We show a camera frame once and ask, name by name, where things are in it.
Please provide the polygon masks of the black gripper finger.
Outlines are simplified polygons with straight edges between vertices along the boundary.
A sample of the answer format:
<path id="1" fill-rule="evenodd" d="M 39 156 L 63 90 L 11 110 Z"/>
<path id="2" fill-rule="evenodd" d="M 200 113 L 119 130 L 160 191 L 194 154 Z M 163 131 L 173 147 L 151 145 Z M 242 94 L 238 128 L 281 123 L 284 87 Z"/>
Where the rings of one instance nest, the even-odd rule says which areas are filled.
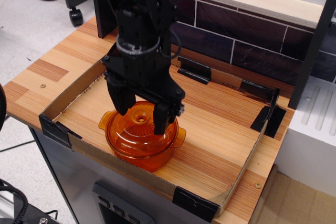
<path id="1" fill-rule="evenodd" d="M 125 81 L 107 81 L 108 92 L 117 112 L 125 115 L 135 103 L 135 93 Z"/>
<path id="2" fill-rule="evenodd" d="M 163 135 L 167 127 L 175 120 L 174 110 L 166 103 L 158 103 L 154 106 L 154 134 Z"/>

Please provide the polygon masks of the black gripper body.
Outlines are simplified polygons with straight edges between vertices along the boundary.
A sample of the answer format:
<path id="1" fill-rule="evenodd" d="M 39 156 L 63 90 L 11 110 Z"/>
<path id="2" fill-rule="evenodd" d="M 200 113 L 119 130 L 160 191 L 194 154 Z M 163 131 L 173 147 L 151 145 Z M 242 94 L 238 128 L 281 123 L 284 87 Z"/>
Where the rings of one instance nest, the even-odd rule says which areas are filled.
<path id="1" fill-rule="evenodd" d="M 142 47 L 118 36 L 102 63 L 106 81 L 125 81 L 135 96 L 155 105 L 166 103 L 176 116 L 184 112 L 185 92 L 171 78 L 171 58 L 161 52 L 159 40 L 154 46 Z"/>

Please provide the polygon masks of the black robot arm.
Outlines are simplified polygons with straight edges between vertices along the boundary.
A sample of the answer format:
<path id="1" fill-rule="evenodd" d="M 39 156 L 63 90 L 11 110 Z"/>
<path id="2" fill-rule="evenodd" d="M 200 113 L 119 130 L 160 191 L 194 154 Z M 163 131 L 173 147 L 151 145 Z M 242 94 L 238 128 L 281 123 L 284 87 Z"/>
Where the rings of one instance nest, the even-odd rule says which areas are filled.
<path id="1" fill-rule="evenodd" d="M 154 104 L 154 133 L 162 135 L 183 110 L 183 89 L 171 78 L 176 6 L 170 0 L 103 0 L 111 9 L 115 44 L 102 62 L 115 109 L 125 115 L 136 97 Z"/>

